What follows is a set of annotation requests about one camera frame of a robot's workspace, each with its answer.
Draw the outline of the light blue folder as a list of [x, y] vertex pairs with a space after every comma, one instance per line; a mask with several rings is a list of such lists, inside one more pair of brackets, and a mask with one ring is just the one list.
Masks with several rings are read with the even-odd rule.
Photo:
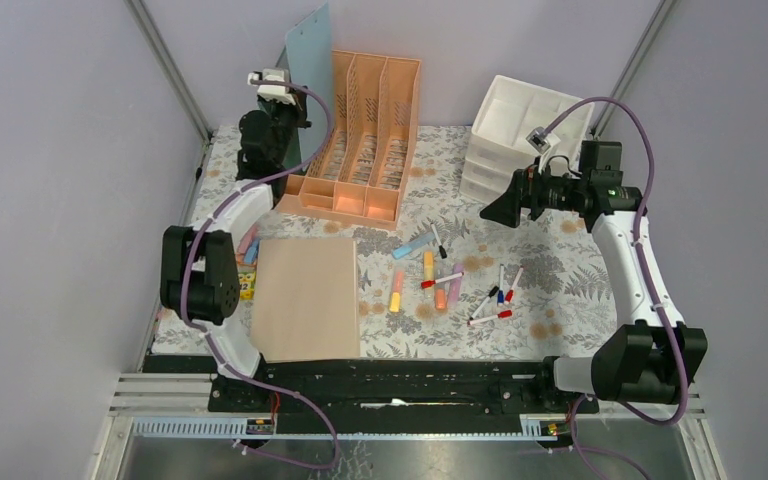
[[[327, 103], [331, 115], [335, 116], [332, 29], [327, 1], [286, 33], [283, 57], [291, 82], [316, 93]], [[307, 98], [307, 108], [311, 126], [298, 131], [285, 158], [287, 167], [308, 159], [329, 132], [326, 115], [311, 96]]]

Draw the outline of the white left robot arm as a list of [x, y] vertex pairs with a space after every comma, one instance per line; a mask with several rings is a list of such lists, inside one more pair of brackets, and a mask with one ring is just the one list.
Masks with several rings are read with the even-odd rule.
[[267, 404], [271, 387], [255, 374], [261, 354], [238, 320], [238, 248], [285, 193], [286, 154], [298, 130], [310, 125], [307, 96], [298, 89], [283, 87], [277, 95], [259, 97], [258, 104], [238, 123], [231, 193], [200, 223], [166, 229], [160, 275], [162, 305], [205, 337], [218, 372], [236, 379], [232, 398], [248, 411]]

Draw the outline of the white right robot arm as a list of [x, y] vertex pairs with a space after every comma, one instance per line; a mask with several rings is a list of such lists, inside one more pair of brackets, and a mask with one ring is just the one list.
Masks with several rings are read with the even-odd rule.
[[586, 140], [579, 174], [555, 176], [537, 165], [516, 170], [507, 189], [480, 213], [510, 228], [522, 216], [574, 212], [585, 222], [610, 281], [616, 332], [590, 357], [549, 357], [535, 402], [557, 412], [573, 394], [599, 400], [681, 406], [707, 352], [700, 328], [686, 325], [660, 275], [649, 238], [643, 192], [623, 183], [622, 146]]

